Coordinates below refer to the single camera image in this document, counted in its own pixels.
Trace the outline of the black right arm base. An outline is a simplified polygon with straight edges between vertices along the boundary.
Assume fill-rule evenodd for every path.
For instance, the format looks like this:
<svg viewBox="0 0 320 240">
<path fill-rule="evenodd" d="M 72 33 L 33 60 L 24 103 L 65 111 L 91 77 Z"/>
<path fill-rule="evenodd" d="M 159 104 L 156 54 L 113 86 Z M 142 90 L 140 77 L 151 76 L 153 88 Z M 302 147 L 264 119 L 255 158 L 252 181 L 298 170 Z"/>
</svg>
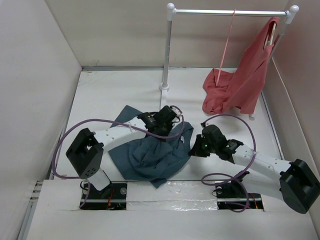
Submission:
<svg viewBox="0 0 320 240">
<path fill-rule="evenodd" d="M 231 210 L 240 212 L 246 210 L 263 210 L 261 195 L 258 193 L 248 193 L 235 180 L 229 181 L 221 186 L 216 186 L 211 195 L 216 197 L 219 210 Z"/>
</svg>

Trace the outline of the blue t shirt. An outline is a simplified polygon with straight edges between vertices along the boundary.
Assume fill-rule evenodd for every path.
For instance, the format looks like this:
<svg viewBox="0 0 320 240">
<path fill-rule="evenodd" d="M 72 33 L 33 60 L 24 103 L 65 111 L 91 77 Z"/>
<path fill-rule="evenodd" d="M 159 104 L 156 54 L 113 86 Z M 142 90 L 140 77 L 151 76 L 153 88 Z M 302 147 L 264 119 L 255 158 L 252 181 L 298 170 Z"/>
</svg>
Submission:
<svg viewBox="0 0 320 240">
<path fill-rule="evenodd" d="M 139 114 L 142 112 L 126 105 L 115 121 L 125 123 Z M 120 145 L 108 154 L 125 180 L 149 181 L 158 188 L 190 159 L 193 130 L 189 122 L 180 123 L 169 133 L 173 138 L 163 140 L 147 135 Z"/>
</svg>

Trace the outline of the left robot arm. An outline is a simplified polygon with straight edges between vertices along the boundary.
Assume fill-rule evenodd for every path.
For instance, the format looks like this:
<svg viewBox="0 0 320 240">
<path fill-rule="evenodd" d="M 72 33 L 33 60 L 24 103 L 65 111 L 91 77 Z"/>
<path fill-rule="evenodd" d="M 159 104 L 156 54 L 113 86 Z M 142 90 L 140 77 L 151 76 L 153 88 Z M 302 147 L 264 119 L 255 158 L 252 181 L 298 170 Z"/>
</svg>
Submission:
<svg viewBox="0 0 320 240">
<path fill-rule="evenodd" d="M 164 106 L 158 112 L 140 113 L 127 122 L 115 121 L 115 126 L 100 131 L 84 128 L 79 131 L 66 151 L 78 177 L 94 187 L 95 194 L 107 198 L 111 194 L 112 182 L 101 168 L 103 155 L 110 150 L 133 140 L 152 136 L 159 140 L 173 138 L 170 131 L 175 120 L 184 123 L 182 111 L 176 106 Z"/>
</svg>

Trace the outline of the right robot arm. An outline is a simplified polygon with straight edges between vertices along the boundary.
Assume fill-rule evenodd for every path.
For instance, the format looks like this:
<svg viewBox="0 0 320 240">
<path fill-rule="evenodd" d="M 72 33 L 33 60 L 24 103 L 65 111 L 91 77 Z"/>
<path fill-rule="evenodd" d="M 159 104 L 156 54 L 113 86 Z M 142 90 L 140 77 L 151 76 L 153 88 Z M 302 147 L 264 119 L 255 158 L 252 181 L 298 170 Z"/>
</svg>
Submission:
<svg viewBox="0 0 320 240">
<path fill-rule="evenodd" d="M 190 156 L 217 155 L 221 160 L 248 167 L 232 182 L 231 191 L 237 197 L 247 192 L 282 200 L 300 214 L 306 214 L 320 196 L 320 182 L 301 160 L 287 161 L 256 152 L 243 142 L 227 139 L 214 124 L 203 128 L 196 136 Z"/>
</svg>

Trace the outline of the pink wire hanger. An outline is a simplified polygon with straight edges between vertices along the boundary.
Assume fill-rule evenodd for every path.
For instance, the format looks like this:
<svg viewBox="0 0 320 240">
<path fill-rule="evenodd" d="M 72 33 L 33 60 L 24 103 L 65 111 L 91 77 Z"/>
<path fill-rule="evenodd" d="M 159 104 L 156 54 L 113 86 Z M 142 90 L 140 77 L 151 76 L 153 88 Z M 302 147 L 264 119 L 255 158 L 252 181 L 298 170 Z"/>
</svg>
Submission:
<svg viewBox="0 0 320 240">
<path fill-rule="evenodd" d="M 228 34 L 227 34 L 226 42 L 225 42 L 225 45 L 224 45 L 223 54 L 222 54 L 222 58 L 221 58 L 221 61 L 220 61 L 219 69 L 218 69 L 218 75 L 217 75 L 217 79 L 216 79 L 216 84 L 219 84 L 219 81 L 220 81 L 222 67 L 223 67 L 223 64 L 224 64 L 226 51 L 227 51 L 227 48 L 228 48 L 228 43 L 229 43 L 229 39 L 230 39 L 230 36 L 231 36 L 235 15 L 236 15 L 236 8 L 234 9 L 234 11 L 232 13 L 232 19 L 231 19 L 231 22 L 230 22 L 230 25 L 229 25 Z"/>
</svg>

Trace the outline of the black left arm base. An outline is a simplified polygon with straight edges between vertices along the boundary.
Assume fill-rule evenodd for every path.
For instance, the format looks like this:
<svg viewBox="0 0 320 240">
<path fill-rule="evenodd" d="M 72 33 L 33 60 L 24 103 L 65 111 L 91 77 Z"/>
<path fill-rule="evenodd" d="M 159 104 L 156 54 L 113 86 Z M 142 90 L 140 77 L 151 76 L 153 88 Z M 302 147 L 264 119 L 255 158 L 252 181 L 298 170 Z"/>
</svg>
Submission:
<svg viewBox="0 0 320 240">
<path fill-rule="evenodd" d="M 127 209 L 127 188 L 125 182 L 114 182 L 103 191 L 98 191 L 87 181 L 80 182 L 82 190 L 79 208 L 89 211 L 123 211 Z"/>
</svg>

